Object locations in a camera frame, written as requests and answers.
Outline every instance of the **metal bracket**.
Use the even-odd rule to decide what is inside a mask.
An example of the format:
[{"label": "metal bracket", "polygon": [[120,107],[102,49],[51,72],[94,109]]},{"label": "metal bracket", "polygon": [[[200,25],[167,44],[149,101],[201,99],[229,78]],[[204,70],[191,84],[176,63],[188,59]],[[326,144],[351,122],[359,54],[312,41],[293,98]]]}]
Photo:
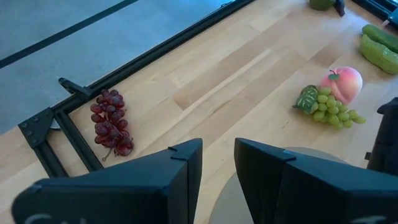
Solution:
[{"label": "metal bracket", "polygon": [[60,78],[58,82],[70,94],[76,94],[79,98],[82,98],[84,100],[90,99],[90,97],[93,95],[93,91],[89,88],[77,85],[76,83],[67,80],[66,78]]},{"label": "metal bracket", "polygon": [[18,124],[19,129],[22,131],[31,148],[35,148],[45,141],[53,117],[53,111],[51,108],[47,108],[21,124]]}]

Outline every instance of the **wooden table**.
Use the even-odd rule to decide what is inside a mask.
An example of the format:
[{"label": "wooden table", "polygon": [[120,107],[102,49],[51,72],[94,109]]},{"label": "wooden table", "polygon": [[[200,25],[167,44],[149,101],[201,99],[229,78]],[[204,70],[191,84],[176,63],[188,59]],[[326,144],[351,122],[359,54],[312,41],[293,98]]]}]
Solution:
[{"label": "wooden table", "polygon": [[[257,0],[118,84],[136,150],[128,157],[111,156],[103,165],[203,138],[195,219],[201,224],[235,172],[235,137],[315,148],[364,167],[382,118],[376,109],[397,96],[398,88],[396,78],[358,53],[362,26],[380,21],[351,1],[346,4],[346,15],[339,17],[334,9],[311,10],[305,0]],[[350,108],[366,117],[366,124],[336,131],[291,108],[305,85],[344,65],[363,75],[363,90]],[[107,150],[94,143],[91,104],[70,116],[101,158]],[[87,173],[62,132],[51,132],[49,142],[70,175]],[[12,223],[13,198],[47,175],[18,128],[3,134],[0,143],[0,220]]]}]

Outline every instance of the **black plastic part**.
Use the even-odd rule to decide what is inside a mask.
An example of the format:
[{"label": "black plastic part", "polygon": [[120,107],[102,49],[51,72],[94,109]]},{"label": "black plastic part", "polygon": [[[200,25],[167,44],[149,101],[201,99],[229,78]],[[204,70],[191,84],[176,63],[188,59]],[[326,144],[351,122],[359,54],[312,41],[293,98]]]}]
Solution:
[{"label": "black plastic part", "polygon": [[47,108],[18,124],[18,127],[39,158],[47,175],[49,177],[68,177],[68,173],[46,140],[53,117],[53,111],[51,108]]},{"label": "black plastic part", "polygon": [[33,150],[49,177],[69,176],[47,140]]},{"label": "black plastic part", "polygon": [[390,0],[352,0],[370,13],[374,14],[383,21],[389,20],[390,25],[398,28],[398,17],[389,18],[397,9],[397,4]]},{"label": "black plastic part", "polygon": [[47,108],[18,124],[19,129],[31,148],[35,148],[45,141],[47,133],[50,131],[53,117],[53,111],[51,108]]},{"label": "black plastic part", "polygon": [[282,172],[286,161],[295,156],[277,147],[237,138],[234,158],[254,223],[273,223]]},{"label": "black plastic part", "polygon": [[55,114],[55,120],[60,125],[62,131],[70,141],[70,144],[76,150],[83,164],[89,172],[102,169],[103,166],[95,156],[94,152],[90,149],[84,137],[80,134],[79,130],[70,119],[70,117],[62,112]]},{"label": "black plastic part", "polygon": [[383,119],[367,168],[398,175],[398,97],[382,105],[377,112]]},{"label": "black plastic part", "polygon": [[343,15],[346,14],[346,11],[345,11],[345,3],[344,3],[344,1],[345,1],[345,0],[336,0],[335,5],[333,6],[333,7],[335,7],[337,13],[338,13],[340,16],[343,16]]},{"label": "black plastic part", "polygon": [[58,82],[70,94],[76,94],[77,97],[82,98],[84,100],[92,98],[93,91],[91,91],[89,88],[77,85],[76,83],[73,83],[70,80],[67,80],[66,78],[60,78]]},{"label": "black plastic part", "polygon": [[202,151],[193,139],[80,177],[40,180],[17,196],[12,216],[16,224],[193,224]]},{"label": "black plastic part", "polygon": [[372,153],[371,152],[366,152],[365,154],[365,159],[370,160]]},{"label": "black plastic part", "polygon": [[[66,86],[66,89],[70,93],[82,94],[73,94],[69,96],[67,99],[51,107],[51,110],[54,112],[55,119],[57,120],[57,123],[61,127],[62,131],[65,133],[73,148],[78,153],[80,159],[83,161],[84,165],[90,172],[102,169],[103,166],[99,162],[98,158],[91,151],[90,147],[87,145],[86,141],[81,136],[76,126],[73,124],[73,121],[68,117],[68,114],[79,108],[80,106],[84,105],[88,101],[92,100],[95,96],[99,95],[101,93],[101,90],[109,89],[112,86],[115,86],[127,77],[133,75],[140,69],[156,61],[158,58],[167,54],[179,45],[185,43],[192,37],[198,35],[207,28],[211,27],[212,25],[221,21],[225,17],[228,17],[230,14],[236,12],[237,10],[241,9],[242,7],[253,1],[254,0],[235,0],[233,2],[225,4],[223,7],[211,13],[209,16],[206,16],[191,27],[181,31],[177,35],[166,40],[165,42],[148,50],[146,53],[138,56],[134,60],[128,62],[127,64],[116,69],[115,71],[105,75],[103,78],[100,78],[89,86],[80,87],[66,79],[60,81],[60,83],[64,87]],[[45,167],[51,167],[53,165],[44,164],[46,163],[46,161],[41,162]]]},{"label": "black plastic part", "polygon": [[398,222],[393,175],[247,139],[237,139],[234,152],[254,224]]}]

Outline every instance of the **green vegetable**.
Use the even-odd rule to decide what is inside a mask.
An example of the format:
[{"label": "green vegetable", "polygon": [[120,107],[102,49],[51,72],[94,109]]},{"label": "green vegetable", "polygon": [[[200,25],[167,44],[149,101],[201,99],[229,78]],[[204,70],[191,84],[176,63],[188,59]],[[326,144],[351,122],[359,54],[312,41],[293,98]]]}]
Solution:
[{"label": "green vegetable", "polygon": [[310,7],[315,10],[326,11],[336,3],[336,0],[310,0]]},{"label": "green vegetable", "polygon": [[306,114],[311,114],[318,109],[317,107],[318,104],[316,106],[314,105],[317,102],[317,96],[318,96],[318,90],[315,85],[306,86],[301,91],[301,94],[298,97],[296,104],[293,105],[292,107],[300,109],[304,111],[304,113]]},{"label": "green vegetable", "polygon": [[385,45],[393,52],[398,53],[397,37],[387,33],[384,30],[380,30],[377,26],[371,24],[362,27],[362,33],[366,34],[373,41]]},{"label": "green vegetable", "polygon": [[359,51],[363,56],[391,75],[398,74],[398,54],[386,46],[371,40],[366,34],[362,36]]}]

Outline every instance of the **plastic fruit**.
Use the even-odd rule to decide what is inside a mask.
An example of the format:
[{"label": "plastic fruit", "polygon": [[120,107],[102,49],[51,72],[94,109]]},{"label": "plastic fruit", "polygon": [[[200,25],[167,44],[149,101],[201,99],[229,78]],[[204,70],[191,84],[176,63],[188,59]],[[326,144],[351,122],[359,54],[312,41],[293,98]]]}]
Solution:
[{"label": "plastic fruit", "polygon": [[113,151],[115,156],[128,156],[134,148],[134,143],[130,134],[125,130],[128,122],[121,119],[124,116],[122,107],[124,106],[123,97],[117,90],[102,90],[101,96],[97,97],[96,102],[90,106],[90,110],[94,112],[91,120],[96,124],[94,126],[95,137],[94,142],[103,145],[109,149],[109,152],[103,161]]},{"label": "plastic fruit", "polygon": [[350,104],[362,89],[361,74],[351,67],[330,70],[322,79],[320,87],[330,87],[331,94],[344,105]]},{"label": "plastic fruit", "polygon": [[[330,93],[330,87],[318,89],[314,85],[306,86],[293,108],[303,111],[304,114],[312,114],[314,121],[331,124],[336,129],[351,128],[354,123],[366,122],[366,119],[361,117],[356,110],[347,111],[347,105],[336,100]],[[125,124],[123,120],[120,120],[116,125],[123,127]]]}]

